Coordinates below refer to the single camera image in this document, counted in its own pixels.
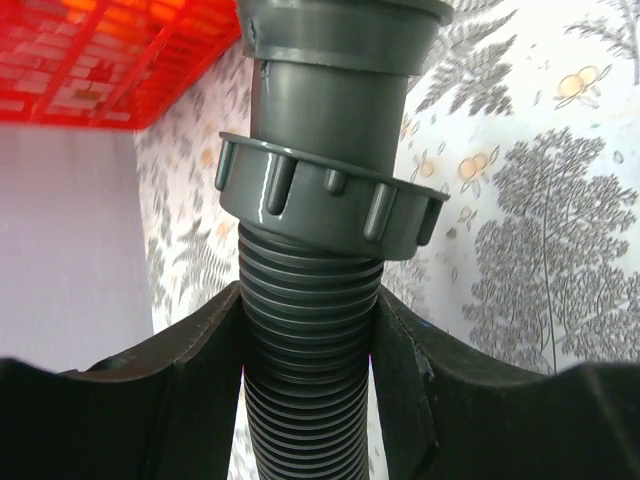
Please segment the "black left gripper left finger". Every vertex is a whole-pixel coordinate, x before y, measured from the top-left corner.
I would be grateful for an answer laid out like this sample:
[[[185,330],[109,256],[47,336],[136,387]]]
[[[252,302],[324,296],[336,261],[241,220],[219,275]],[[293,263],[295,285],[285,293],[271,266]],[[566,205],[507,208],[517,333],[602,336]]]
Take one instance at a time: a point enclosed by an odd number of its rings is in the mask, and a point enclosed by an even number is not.
[[[1,362],[5,479],[223,479],[244,321],[232,283],[195,313],[85,371]]]

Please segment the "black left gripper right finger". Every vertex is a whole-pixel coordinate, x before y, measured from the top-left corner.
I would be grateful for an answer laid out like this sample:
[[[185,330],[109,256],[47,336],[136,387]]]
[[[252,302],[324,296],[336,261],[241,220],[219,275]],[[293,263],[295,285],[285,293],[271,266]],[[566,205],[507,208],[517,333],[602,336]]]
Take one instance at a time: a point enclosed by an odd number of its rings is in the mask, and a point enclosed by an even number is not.
[[[635,364],[531,372],[457,340],[382,290],[372,365],[393,479],[639,475]]]

